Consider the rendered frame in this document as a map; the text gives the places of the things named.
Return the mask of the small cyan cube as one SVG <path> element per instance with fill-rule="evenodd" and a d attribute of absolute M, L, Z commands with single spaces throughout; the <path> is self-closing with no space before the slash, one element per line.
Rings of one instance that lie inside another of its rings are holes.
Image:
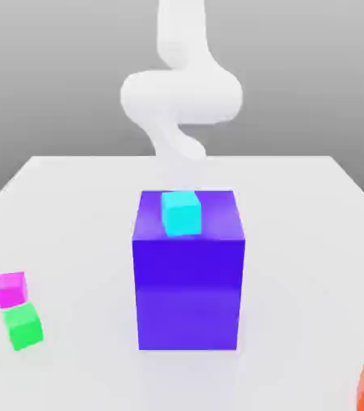
<path fill-rule="evenodd" d="M 163 192 L 162 224 L 169 237 L 201 234 L 202 207 L 195 191 Z"/>

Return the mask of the small magenta cube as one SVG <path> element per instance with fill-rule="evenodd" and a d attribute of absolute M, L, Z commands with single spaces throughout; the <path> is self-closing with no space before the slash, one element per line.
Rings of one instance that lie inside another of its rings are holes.
<path fill-rule="evenodd" d="M 27 281 L 23 271 L 0 274 L 0 308 L 7 309 L 27 301 Z"/>

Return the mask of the small green cube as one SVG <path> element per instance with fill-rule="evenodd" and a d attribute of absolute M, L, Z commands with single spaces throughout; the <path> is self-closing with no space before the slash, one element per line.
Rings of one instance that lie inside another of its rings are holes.
<path fill-rule="evenodd" d="M 2 318 L 15 351 L 43 341 L 43 326 L 35 306 L 28 302 L 8 308 Z"/>

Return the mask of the large purple box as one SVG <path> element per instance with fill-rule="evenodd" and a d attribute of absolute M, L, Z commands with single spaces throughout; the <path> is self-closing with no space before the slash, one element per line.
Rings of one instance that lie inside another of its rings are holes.
<path fill-rule="evenodd" d="M 232 191 L 199 191 L 202 232 L 169 237 L 162 194 L 141 192 L 132 237 L 141 350 L 237 347 L 245 235 Z"/>

